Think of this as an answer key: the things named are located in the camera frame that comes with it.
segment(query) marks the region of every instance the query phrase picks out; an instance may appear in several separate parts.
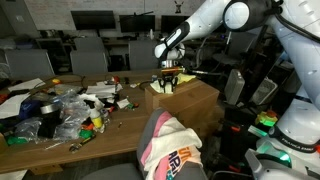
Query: wooden table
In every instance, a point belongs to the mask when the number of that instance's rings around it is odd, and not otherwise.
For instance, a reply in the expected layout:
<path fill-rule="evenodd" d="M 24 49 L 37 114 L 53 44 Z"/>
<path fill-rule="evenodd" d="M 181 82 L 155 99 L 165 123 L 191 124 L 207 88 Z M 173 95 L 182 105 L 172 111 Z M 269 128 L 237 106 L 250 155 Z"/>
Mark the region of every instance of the wooden table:
<path fill-rule="evenodd" d="M 110 79 L 115 75 L 120 78 L 129 77 L 130 83 L 139 83 L 151 80 L 152 74 L 159 75 L 159 73 L 159 70 L 112 72 L 107 75 L 88 76 L 83 80 L 83 84 L 84 86 L 94 85 L 97 81 Z M 74 82 L 78 79 L 80 80 L 77 76 L 66 75 L 58 78 L 67 84 L 80 84 L 80 82 Z M 119 110 L 113 112 L 111 114 L 111 124 L 106 127 L 105 132 L 103 134 L 97 133 L 96 139 L 84 145 L 78 152 L 72 154 L 68 151 L 72 142 L 49 150 L 45 150 L 45 147 L 54 144 L 54 141 L 40 144 L 31 142 L 28 144 L 12 145 L 3 152 L 0 152 L 0 174 L 23 169 L 50 167 L 52 165 L 135 151 L 149 115 L 145 107 L 144 91 L 139 89 L 139 87 L 131 88 L 129 85 L 123 85 L 123 88 L 120 91 L 120 99 L 129 96 L 131 102 L 139 103 L 140 106 L 134 111 Z"/>

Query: blue object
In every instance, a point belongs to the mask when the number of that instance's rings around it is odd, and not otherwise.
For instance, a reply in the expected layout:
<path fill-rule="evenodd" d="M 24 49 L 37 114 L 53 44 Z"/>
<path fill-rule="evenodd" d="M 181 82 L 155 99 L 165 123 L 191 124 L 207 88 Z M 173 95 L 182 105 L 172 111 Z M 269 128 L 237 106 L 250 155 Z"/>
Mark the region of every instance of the blue object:
<path fill-rule="evenodd" d="M 41 102 L 37 100 L 30 100 L 21 103 L 19 119 L 25 120 L 34 116 L 34 113 L 40 111 Z"/>

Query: white robotic arm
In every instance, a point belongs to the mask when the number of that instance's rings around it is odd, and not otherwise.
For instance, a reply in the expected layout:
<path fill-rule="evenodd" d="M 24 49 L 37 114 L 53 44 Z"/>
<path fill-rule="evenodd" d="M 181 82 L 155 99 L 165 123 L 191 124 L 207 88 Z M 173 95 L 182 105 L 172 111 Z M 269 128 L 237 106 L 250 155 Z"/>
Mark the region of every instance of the white robotic arm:
<path fill-rule="evenodd" d="M 183 56 L 178 46 L 181 42 L 205 37 L 221 23 L 238 32 L 264 24 L 273 28 L 293 62 L 302 87 L 269 136 L 257 143 L 258 154 L 277 157 L 281 152 L 287 153 L 291 168 L 279 171 L 276 162 L 266 160 L 259 164 L 248 151 L 246 157 L 258 179 L 292 177 L 296 174 L 292 170 L 299 174 L 297 177 L 320 179 L 319 8 L 319 0 L 206 0 L 155 48 L 155 55 L 161 61 L 178 59 Z M 276 173 L 269 173 L 270 168 L 277 169 Z"/>

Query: tape roll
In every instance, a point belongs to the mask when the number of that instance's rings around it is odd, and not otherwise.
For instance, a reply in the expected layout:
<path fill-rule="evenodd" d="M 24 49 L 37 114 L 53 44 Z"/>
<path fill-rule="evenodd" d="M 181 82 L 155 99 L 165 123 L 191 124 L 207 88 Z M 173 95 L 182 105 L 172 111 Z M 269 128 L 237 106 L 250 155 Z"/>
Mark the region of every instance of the tape roll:
<path fill-rule="evenodd" d="M 59 108 L 55 104 L 49 104 L 47 106 L 42 106 L 40 109 L 42 114 L 49 114 L 57 111 Z"/>

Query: wooden box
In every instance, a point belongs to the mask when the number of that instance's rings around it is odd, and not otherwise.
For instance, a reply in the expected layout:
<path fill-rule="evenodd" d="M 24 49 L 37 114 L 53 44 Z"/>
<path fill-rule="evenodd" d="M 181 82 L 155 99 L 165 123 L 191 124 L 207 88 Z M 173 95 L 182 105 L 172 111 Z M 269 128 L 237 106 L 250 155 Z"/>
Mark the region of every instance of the wooden box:
<path fill-rule="evenodd" d="M 162 107 L 185 127 L 193 128 L 200 137 L 210 135 L 223 117 L 221 108 L 216 104 L 218 95 L 217 89 L 198 79 L 178 85 L 173 94 L 157 93 L 151 86 L 145 89 L 149 114 Z"/>

